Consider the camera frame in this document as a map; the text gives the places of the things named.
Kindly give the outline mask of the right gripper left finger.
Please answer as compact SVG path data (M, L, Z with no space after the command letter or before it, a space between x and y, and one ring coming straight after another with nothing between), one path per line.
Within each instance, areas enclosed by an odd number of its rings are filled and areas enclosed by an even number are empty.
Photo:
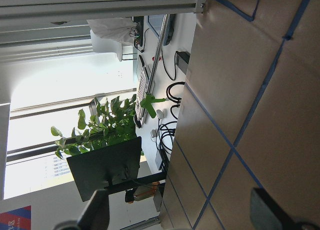
M54 230L107 230L110 224L109 193L106 189L94 192L78 220L57 224Z

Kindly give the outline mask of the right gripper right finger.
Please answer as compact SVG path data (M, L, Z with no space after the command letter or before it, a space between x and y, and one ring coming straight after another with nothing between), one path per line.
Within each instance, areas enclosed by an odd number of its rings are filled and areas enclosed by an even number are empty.
M263 188L250 193L250 221L256 230L318 230L310 220L289 216Z

